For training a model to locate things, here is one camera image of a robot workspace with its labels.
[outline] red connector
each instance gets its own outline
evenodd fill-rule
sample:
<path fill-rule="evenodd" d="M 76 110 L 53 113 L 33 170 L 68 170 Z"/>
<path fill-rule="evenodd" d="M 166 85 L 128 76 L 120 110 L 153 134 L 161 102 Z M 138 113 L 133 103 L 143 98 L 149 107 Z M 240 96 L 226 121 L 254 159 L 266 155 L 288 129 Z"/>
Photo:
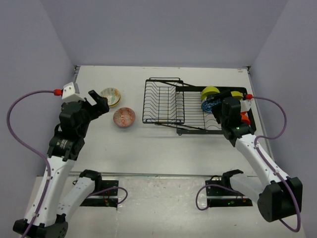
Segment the red connector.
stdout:
<path fill-rule="evenodd" d="M 61 96 L 61 95 L 63 95 L 63 90 L 55 89 L 55 90 L 54 90 L 54 95 L 55 95 L 55 96 Z"/>
<path fill-rule="evenodd" d="M 247 95 L 246 95 L 246 99 L 247 99 L 247 100 L 253 99 L 253 95 L 252 95 L 252 94 L 247 94 Z"/>

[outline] red object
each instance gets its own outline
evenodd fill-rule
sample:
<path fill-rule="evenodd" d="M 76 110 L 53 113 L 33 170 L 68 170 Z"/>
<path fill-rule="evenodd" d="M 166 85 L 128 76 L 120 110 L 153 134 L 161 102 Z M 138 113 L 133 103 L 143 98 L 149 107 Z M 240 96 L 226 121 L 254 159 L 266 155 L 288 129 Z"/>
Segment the red object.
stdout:
<path fill-rule="evenodd" d="M 63 91 L 60 90 L 60 89 L 55 89 L 55 90 L 54 90 L 54 95 L 55 95 L 55 96 L 61 96 L 61 95 L 63 95 Z"/>
<path fill-rule="evenodd" d="M 245 124 L 251 125 L 250 119 L 246 115 L 241 114 L 241 121 Z"/>
<path fill-rule="evenodd" d="M 120 108 L 113 114 L 113 121 L 119 127 L 125 128 L 133 124 L 135 113 L 131 108 Z"/>
<path fill-rule="evenodd" d="M 246 95 L 246 99 L 247 99 L 247 100 L 253 99 L 253 95 L 252 95 L 252 94 L 247 94 L 247 95 Z"/>

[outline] yellow plate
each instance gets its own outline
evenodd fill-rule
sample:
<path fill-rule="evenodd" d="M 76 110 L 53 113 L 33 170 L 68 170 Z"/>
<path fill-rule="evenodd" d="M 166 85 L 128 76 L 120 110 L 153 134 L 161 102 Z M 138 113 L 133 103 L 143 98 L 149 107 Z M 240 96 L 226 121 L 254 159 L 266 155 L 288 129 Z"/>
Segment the yellow plate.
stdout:
<path fill-rule="evenodd" d="M 205 99 L 208 95 L 220 93 L 219 89 L 216 87 L 208 86 L 203 89 L 202 95 L 200 96 L 201 100 Z"/>
<path fill-rule="evenodd" d="M 241 100 L 241 99 L 243 98 L 242 93 L 240 93 L 240 92 L 238 92 L 238 91 L 232 91 L 232 92 L 231 92 L 231 95 L 232 95 L 234 98 L 238 99 L 238 100 Z"/>

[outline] yellow patterned bowl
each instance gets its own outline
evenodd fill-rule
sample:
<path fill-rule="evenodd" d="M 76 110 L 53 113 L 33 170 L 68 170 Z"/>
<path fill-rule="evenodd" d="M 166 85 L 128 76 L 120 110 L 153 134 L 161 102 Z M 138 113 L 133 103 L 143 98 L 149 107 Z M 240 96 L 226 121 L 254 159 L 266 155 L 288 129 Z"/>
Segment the yellow patterned bowl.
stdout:
<path fill-rule="evenodd" d="M 116 106 L 121 99 L 121 94 L 116 88 L 106 88 L 101 91 L 100 96 L 108 99 L 109 107 Z"/>

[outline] dish rack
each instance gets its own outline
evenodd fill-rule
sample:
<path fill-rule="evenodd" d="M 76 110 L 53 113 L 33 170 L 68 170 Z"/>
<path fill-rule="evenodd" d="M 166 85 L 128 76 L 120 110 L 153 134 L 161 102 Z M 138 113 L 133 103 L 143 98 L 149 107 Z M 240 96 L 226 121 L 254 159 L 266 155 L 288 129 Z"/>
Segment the dish rack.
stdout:
<path fill-rule="evenodd" d="M 206 86 L 184 83 L 180 78 L 151 77 L 145 81 L 143 123 L 167 126 L 182 134 L 222 134 L 213 114 L 201 109 L 201 92 Z M 242 87 L 217 87 L 247 93 Z M 251 128 L 256 126 L 252 110 L 248 111 Z"/>

